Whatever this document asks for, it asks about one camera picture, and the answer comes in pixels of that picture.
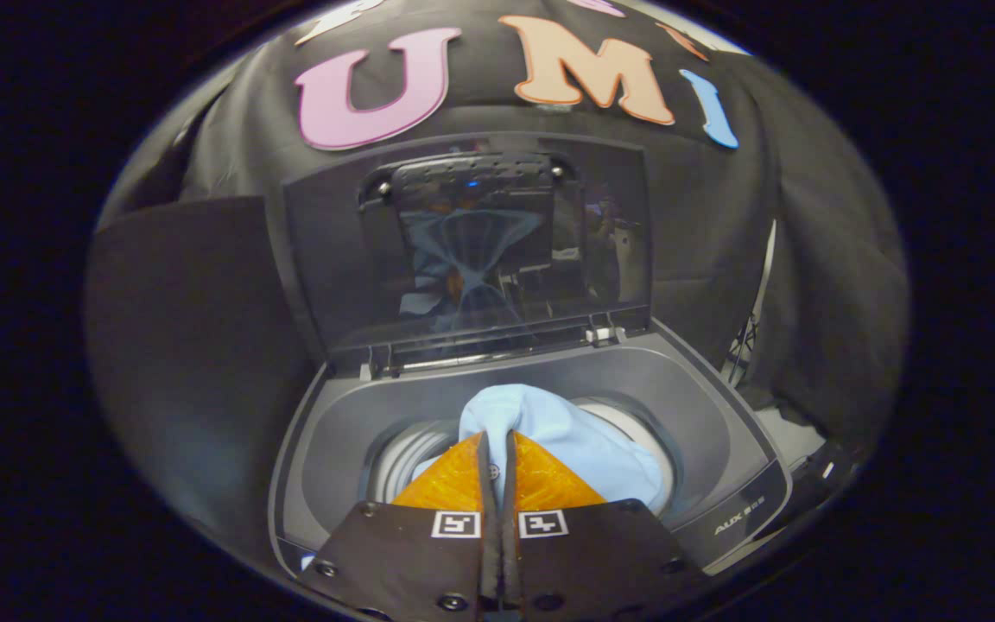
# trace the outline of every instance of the lid hinge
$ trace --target lid hinge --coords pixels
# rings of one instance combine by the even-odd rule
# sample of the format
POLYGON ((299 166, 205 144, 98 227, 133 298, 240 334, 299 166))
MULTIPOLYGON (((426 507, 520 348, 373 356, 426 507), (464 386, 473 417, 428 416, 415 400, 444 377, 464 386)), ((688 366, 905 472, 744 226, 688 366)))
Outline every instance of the lid hinge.
POLYGON ((615 346, 617 343, 624 343, 628 336, 624 334, 624 327, 617 327, 612 323, 612 315, 609 312, 597 314, 597 322, 593 321, 593 315, 589 315, 589 328, 586 329, 586 342, 593 347, 615 346), (605 325, 601 326, 601 316, 605 317, 605 325))

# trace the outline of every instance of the transparent lid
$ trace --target transparent lid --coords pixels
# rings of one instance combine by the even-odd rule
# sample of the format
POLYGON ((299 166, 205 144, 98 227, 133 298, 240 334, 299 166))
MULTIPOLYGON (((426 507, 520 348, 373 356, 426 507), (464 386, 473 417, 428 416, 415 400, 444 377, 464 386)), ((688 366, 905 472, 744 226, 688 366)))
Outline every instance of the transparent lid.
POLYGON ((335 359, 392 366, 647 327, 638 149, 534 135, 407 144, 294 181, 284 200, 335 359))

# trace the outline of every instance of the screw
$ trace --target screw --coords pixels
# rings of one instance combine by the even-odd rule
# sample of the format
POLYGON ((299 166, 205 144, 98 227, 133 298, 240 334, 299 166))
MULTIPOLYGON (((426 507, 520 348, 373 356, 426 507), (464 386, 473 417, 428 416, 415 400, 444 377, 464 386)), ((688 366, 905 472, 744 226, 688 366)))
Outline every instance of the screw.
POLYGON ((332 579, 333 576, 336 576, 336 567, 329 562, 317 562, 314 567, 317 569, 317 572, 319 572, 319 574, 328 576, 329 579, 332 579))
POLYGON ((686 569, 686 560, 676 557, 659 567, 659 571, 663 574, 675 574, 675 572, 681 572, 684 569, 686 569))
POLYGON ((563 602, 563 597, 559 594, 541 594, 533 601, 533 605, 540 611, 555 611, 563 606, 563 602))
POLYGON ((445 611, 463 611, 466 609, 466 599, 458 594, 443 594, 435 604, 445 611))

